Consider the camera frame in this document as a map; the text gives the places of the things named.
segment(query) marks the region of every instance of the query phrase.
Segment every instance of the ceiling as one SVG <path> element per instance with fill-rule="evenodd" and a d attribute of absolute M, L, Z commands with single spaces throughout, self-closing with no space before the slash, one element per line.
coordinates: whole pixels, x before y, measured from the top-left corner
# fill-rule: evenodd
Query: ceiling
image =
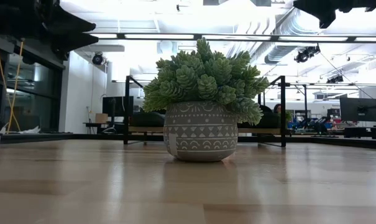
<path fill-rule="evenodd" d="M 70 13 L 94 22 L 95 33 L 205 33 L 205 34 L 282 34 L 282 35 L 376 35 L 376 9 L 364 12 L 337 12 L 337 19 L 325 30 L 318 20 L 298 9 L 293 0 L 272 0 L 270 7 L 251 0 L 63 0 L 61 6 Z M 337 75 L 335 68 L 348 77 L 344 82 L 376 83 L 366 73 L 376 69 L 376 44 L 320 44 L 321 54 L 306 63 L 294 57 L 302 45 L 281 47 L 261 42 L 210 42 L 212 50 L 233 55 L 248 50 L 263 75 L 272 80 L 286 75 L 288 82 L 323 82 Z M 110 61 L 126 63 L 131 74 L 148 80 L 156 74 L 155 62 L 169 58 L 179 50 L 193 50 L 192 41 L 100 40 L 80 49 L 87 55 L 103 51 Z M 277 63 L 264 57 L 278 53 Z"/>

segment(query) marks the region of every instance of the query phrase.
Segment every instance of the person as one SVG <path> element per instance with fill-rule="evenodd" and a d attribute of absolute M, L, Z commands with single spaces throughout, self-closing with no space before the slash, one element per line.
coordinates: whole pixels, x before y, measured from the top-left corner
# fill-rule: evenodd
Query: person
<path fill-rule="evenodd" d="M 282 112 L 282 105 L 280 103 L 276 104 L 273 108 L 274 113 L 281 113 Z"/>

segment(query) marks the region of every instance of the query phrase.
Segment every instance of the orange cable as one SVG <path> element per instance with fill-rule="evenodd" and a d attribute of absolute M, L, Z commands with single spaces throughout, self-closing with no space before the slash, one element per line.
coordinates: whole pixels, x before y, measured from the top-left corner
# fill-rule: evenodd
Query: orange cable
<path fill-rule="evenodd" d="M 3 69 L 2 69 L 1 57 L 0 57 L 0 71 L 1 71 L 1 77 L 2 77 L 2 82 L 3 82 L 3 84 L 4 84 L 4 88 L 5 88 L 5 90 L 7 90 L 7 83 L 6 83 L 6 78 L 4 77 L 4 71 L 3 71 Z M 7 93 L 6 93 L 6 96 L 7 96 L 8 103 L 9 103 L 9 105 L 11 106 L 11 100 L 9 99 L 9 96 L 7 95 Z M 11 114 L 10 114 L 10 118 L 14 118 L 15 123 L 16 123 L 16 125 L 17 125 L 17 127 L 18 127 L 18 130 L 21 131 L 21 129 L 20 129 L 20 127 L 19 127 L 18 120 L 16 120 L 16 117 L 15 117 L 14 113 L 11 113 Z"/>
<path fill-rule="evenodd" d="M 12 105 L 11 105 L 11 116 L 9 117 L 9 125 L 7 128 L 7 134 L 9 133 L 9 129 L 11 128 L 12 124 L 12 117 L 15 117 L 14 115 L 14 105 L 15 105 L 15 98 L 16 98 L 16 87 L 18 85 L 18 77 L 19 77 L 19 70 L 21 69 L 21 62 L 22 62 L 22 51 L 24 48 L 24 42 L 21 42 L 21 49 L 19 51 L 19 63 L 18 63 L 18 69 L 16 70 L 16 79 L 15 79 L 15 85 L 14 85 L 14 96 L 12 97 Z"/>

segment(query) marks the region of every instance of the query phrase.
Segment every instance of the cardboard box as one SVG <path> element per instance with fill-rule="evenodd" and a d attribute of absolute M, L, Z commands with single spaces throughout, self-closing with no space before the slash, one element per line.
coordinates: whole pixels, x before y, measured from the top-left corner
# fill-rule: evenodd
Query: cardboard box
<path fill-rule="evenodd" d="M 95 123 L 107 123 L 108 114 L 95 114 Z"/>

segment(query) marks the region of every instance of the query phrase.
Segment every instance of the light wood grain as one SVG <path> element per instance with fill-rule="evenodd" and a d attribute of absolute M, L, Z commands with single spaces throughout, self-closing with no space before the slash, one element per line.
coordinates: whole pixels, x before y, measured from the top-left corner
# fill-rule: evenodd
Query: light wood grain
<path fill-rule="evenodd" d="M 3 223 L 376 223 L 376 150 L 239 144 L 185 163 L 162 142 L 0 148 Z"/>

